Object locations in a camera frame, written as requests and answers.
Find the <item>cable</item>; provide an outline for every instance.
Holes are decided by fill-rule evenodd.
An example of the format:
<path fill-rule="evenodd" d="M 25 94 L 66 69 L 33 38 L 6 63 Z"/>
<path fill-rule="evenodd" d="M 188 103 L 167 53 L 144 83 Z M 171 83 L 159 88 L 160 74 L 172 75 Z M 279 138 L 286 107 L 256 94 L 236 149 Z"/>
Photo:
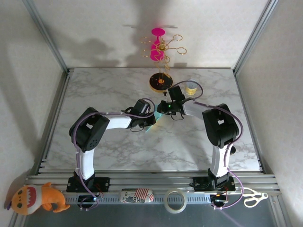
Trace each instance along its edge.
<path fill-rule="evenodd" d="M 172 114 L 170 114 L 170 117 L 174 120 L 174 121 L 181 121 L 181 120 L 183 120 L 184 119 L 184 117 L 183 117 L 183 115 L 180 113 L 180 115 L 181 115 L 181 119 L 174 119 L 173 117 L 172 117 Z"/>
<path fill-rule="evenodd" d="M 199 187 L 195 186 L 195 184 L 194 184 L 194 183 L 190 183 L 190 184 L 189 184 L 189 186 L 191 186 L 191 187 L 193 187 L 193 188 L 197 188 L 197 189 L 199 189 L 199 190 L 202 190 L 202 189 L 208 188 L 208 186 L 209 186 L 209 185 L 210 185 L 210 183 L 208 183 L 208 185 L 207 185 L 206 187 L 204 187 L 204 188 L 200 188 L 200 186 L 199 186 Z"/>
<path fill-rule="evenodd" d="M 140 132 L 140 131 L 142 131 L 143 129 L 144 129 L 144 127 L 141 129 L 141 130 L 138 130 L 138 131 L 133 131 L 132 129 L 133 129 L 134 127 L 132 127 L 130 130 L 131 130 L 131 132 Z"/>
<path fill-rule="evenodd" d="M 227 188 L 227 187 L 225 187 L 225 186 L 224 186 L 224 188 L 225 188 L 225 190 L 226 190 L 226 201 L 228 202 L 228 193 L 227 193 L 228 188 Z"/>
<path fill-rule="evenodd" d="M 227 111 L 227 110 L 225 110 L 225 109 L 223 109 L 223 108 L 221 108 L 221 107 L 213 106 L 213 105 L 207 105 L 207 104 L 199 103 L 199 102 L 195 102 L 195 104 L 201 105 L 201 106 L 205 106 L 205 107 L 208 107 L 208 108 L 213 108 L 213 109 L 220 110 L 220 111 L 222 111 L 222 112 L 228 114 L 229 116 L 233 117 L 233 118 L 239 123 L 239 125 L 240 125 L 241 132 L 240 132 L 239 136 L 238 136 L 232 143 L 230 143 L 230 144 L 227 146 L 226 150 L 225 150 L 223 162 L 224 162 L 224 167 L 226 167 L 226 158 L 227 158 L 228 150 L 229 150 L 230 146 L 231 146 L 233 143 L 237 142 L 237 141 L 242 137 L 242 135 L 243 135 L 243 130 L 244 130 L 243 124 L 242 124 L 242 122 L 240 121 L 240 119 L 239 119 L 237 116 L 233 115 L 231 112 L 229 112 L 229 111 Z M 241 195 L 240 195 L 240 197 L 239 197 L 235 202 L 233 202 L 231 205 L 229 205 L 229 206 L 227 206 L 227 207 L 217 207 L 217 206 L 215 206 L 215 205 L 213 204 L 214 209 L 216 209 L 216 208 L 226 209 L 226 208 L 232 207 L 233 205 L 237 204 L 237 203 L 242 199 L 242 197 L 243 197 L 244 190 L 243 190 L 243 184 L 242 184 L 241 180 L 240 180 L 240 179 L 239 179 L 239 178 L 238 178 L 238 177 L 237 177 L 229 168 L 226 168 L 226 169 L 227 169 L 227 171 L 228 171 L 231 175 L 233 175 L 233 176 L 239 181 L 239 183 L 240 183 L 240 185 L 241 185 Z"/>
<path fill-rule="evenodd" d="M 77 132 L 77 130 L 78 130 L 80 124 L 81 124 L 83 121 L 85 121 L 86 119 L 88 119 L 89 117 L 91 117 L 91 116 L 93 116 L 93 115 L 97 115 L 97 114 L 99 114 L 99 115 L 124 115 L 124 116 L 131 116 L 131 117 L 137 117 L 137 118 L 149 118 L 149 117 L 151 117 L 151 116 L 155 113 L 155 111 L 156 111 L 156 105 L 155 105 L 155 103 L 154 103 L 151 99 L 149 99 L 149 98 L 143 98 L 143 100 L 147 100 L 147 101 L 149 101 L 149 102 L 153 105 L 153 112 L 152 112 L 151 114 L 147 115 L 147 116 L 137 116 L 137 115 L 128 114 L 128 113 L 123 113 L 123 112 L 117 112 L 117 113 L 116 113 L 116 112 L 111 112 L 111 113 L 95 112 L 95 113 L 89 113 L 89 114 L 85 115 L 85 116 L 82 117 L 82 118 L 78 121 L 78 123 L 76 124 L 76 126 L 75 126 L 75 128 L 74 128 L 74 130 L 73 130 L 73 132 L 72 132 L 72 142 L 73 142 L 73 144 L 74 144 L 74 147 L 76 148 L 76 163 L 77 163 L 77 170 L 78 170 L 79 178 L 80 178 L 81 184 L 82 184 L 82 186 L 85 188 L 85 190 L 86 190 L 91 196 L 93 196 L 94 199 L 96 200 L 95 206 L 92 206 L 92 207 L 90 207 L 90 208 L 86 208 L 86 211 L 91 210 L 91 209 L 97 207 L 98 204 L 99 204 L 99 201 L 98 201 L 97 196 L 95 196 L 95 194 L 92 193 L 92 192 L 88 189 L 88 187 L 85 185 L 85 183 L 84 183 L 84 181 L 83 181 L 83 176 L 82 176 L 82 172 L 81 172 L 81 165 L 80 165 L 80 152 L 82 152 L 82 151 L 81 151 L 81 148 L 80 148 L 80 147 L 77 145 L 77 143 L 76 143 L 76 132 Z"/>
<path fill-rule="evenodd" d="M 97 188 L 99 190 L 99 195 L 97 196 L 97 199 L 98 198 L 104 198 L 104 193 L 102 192 L 102 190 L 100 189 L 100 187 L 98 186 L 98 184 L 94 184 L 94 187 Z M 83 203 L 85 200 L 87 200 L 89 197 L 85 197 L 81 200 L 81 203 L 80 203 L 80 208 L 82 207 Z"/>
<path fill-rule="evenodd" d="M 177 86 L 177 85 L 179 85 L 179 84 L 181 84 L 181 83 L 185 83 L 185 82 L 191 82 L 191 83 L 197 84 L 197 85 L 199 86 L 199 88 L 201 89 L 201 94 L 198 95 L 196 98 L 194 98 L 194 101 L 195 101 L 197 98 L 200 98 L 200 97 L 203 95 L 203 87 L 202 87 L 198 82 L 196 82 L 196 81 L 194 81 L 194 80 L 184 80 L 184 81 L 178 82 L 177 84 L 175 84 L 175 85 L 172 86 L 172 87 L 175 87 L 175 86 Z"/>

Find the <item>scissors handle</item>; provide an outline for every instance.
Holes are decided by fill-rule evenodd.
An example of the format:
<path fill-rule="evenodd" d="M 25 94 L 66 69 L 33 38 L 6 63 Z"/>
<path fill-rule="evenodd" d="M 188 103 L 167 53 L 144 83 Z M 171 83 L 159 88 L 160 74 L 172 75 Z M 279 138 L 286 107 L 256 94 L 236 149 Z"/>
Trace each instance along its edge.
<path fill-rule="evenodd" d="M 261 192 L 257 192 L 251 188 L 243 188 L 242 189 L 243 191 L 244 190 L 250 190 L 252 193 L 246 193 L 246 194 L 243 194 L 243 197 L 254 197 L 255 195 L 262 195 Z"/>
<path fill-rule="evenodd" d="M 250 197 L 250 198 L 247 198 L 244 200 L 244 205 L 248 208 L 252 208 L 252 207 L 255 207 L 261 200 L 264 200 L 264 199 L 267 199 L 268 198 L 268 195 L 267 193 L 261 193 L 261 197 L 260 198 L 256 198 L 254 196 Z M 253 205 L 248 205 L 247 202 L 250 202 L 250 201 L 256 201 Z"/>

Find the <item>marble surface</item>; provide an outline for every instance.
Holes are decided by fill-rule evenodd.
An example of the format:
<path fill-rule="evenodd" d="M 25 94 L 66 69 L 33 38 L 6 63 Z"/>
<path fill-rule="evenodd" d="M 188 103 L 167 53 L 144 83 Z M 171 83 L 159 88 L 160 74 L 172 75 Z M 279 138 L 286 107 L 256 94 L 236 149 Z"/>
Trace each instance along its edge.
<path fill-rule="evenodd" d="M 73 169 L 75 148 L 69 128 L 90 106 L 100 112 L 118 112 L 133 106 L 139 98 L 155 104 L 164 96 L 149 87 L 156 69 L 76 68 L 45 163 L 46 169 Z M 204 88 L 197 101 L 218 105 L 226 103 L 244 124 L 244 135 L 235 144 L 230 169 L 259 170 L 258 160 L 244 116 L 232 70 L 172 69 L 174 83 L 195 79 Z M 212 160 L 204 122 L 191 116 L 174 121 L 163 115 L 148 131 L 107 130 L 95 150 L 96 170 L 207 170 Z"/>

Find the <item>masking tape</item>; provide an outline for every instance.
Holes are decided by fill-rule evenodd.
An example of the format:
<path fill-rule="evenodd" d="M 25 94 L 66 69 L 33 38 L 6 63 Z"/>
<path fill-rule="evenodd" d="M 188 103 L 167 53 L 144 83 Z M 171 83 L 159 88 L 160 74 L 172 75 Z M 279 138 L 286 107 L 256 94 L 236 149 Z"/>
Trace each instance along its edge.
<path fill-rule="evenodd" d="M 171 207 L 168 205 L 168 202 L 167 202 L 168 196 L 169 196 L 170 194 L 174 193 L 174 192 L 178 193 L 178 194 L 182 197 L 182 200 L 183 200 L 182 206 L 181 206 L 179 209 L 177 209 L 177 210 L 171 208 Z M 171 189 L 171 190 L 168 190 L 168 191 L 165 193 L 165 196 L 164 196 L 164 207 L 165 207 L 165 209 L 166 209 L 169 213 L 171 213 L 171 214 L 179 214 L 179 213 L 181 213 L 182 211 L 184 211 L 186 205 L 187 205 L 187 200 L 186 200 L 185 194 L 184 194 L 184 192 L 182 192 L 180 189 L 178 189 L 178 188 L 173 188 L 173 189 Z"/>
<path fill-rule="evenodd" d="M 191 82 L 187 82 L 186 83 L 186 87 L 185 87 L 186 94 L 188 94 L 190 96 L 193 96 L 196 93 L 196 91 L 197 91 L 197 87 L 198 87 L 197 84 L 191 83 Z"/>

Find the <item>small yellow object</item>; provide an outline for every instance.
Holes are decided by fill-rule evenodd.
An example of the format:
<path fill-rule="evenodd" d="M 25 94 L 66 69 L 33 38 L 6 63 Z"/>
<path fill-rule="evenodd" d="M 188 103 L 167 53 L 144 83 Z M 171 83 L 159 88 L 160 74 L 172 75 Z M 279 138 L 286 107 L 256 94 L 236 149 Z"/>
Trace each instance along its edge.
<path fill-rule="evenodd" d="M 187 82 L 185 87 L 186 94 L 188 94 L 189 96 L 193 96 L 197 91 L 197 87 L 198 87 L 197 84 Z"/>

